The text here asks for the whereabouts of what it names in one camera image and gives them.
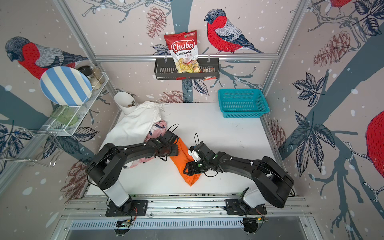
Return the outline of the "orange shorts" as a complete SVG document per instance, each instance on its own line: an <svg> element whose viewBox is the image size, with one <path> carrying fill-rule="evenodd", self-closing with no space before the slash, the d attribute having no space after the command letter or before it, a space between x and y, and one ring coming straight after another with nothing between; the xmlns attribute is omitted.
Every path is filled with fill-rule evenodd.
<svg viewBox="0 0 384 240"><path fill-rule="evenodd" d="M171 160L177 167L181 177L191 187L200 178L200 175L188 176L184 174L184 169L186 167L186 164L189 162L194 162L194 159L192 158L192 156L189 155L188 153L189 149L187 148L185 143L182 141L182 139L178 140L177 146L178 146L178 155L171 157Z"/></svg>

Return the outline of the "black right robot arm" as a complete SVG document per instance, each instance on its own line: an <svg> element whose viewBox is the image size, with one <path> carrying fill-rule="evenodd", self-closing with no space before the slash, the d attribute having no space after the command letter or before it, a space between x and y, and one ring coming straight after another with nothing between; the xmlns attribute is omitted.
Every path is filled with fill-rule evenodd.
<svg viewBox="0 0 384 240"><path fill-rule="evenodd" d="M248 160L225 152L215 153L203 142L190 147L188 153L194 159L183 169L183 173L188 176L211 170L217 173L236 174L252 180L256 188L246 188L239 200L248 208L254 209L268 203L282 209L293 190L292 177L270 157Z"/></svg>

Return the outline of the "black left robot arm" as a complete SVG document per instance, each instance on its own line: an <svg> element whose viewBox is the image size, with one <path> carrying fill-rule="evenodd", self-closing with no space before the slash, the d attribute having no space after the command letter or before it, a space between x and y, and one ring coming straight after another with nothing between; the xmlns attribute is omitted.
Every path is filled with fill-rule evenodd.
<svg viewBox="0 0 384 240"><path fill-rule="evenodd" d="M126 164L147 157L167 157L178 155L179 137L171 131L163 136L150 139L147 142L129 146L106 144L88 164L87 176L95 182L116 207L122 207L129 202L130 195L119 181L120 173Z"/></svg>

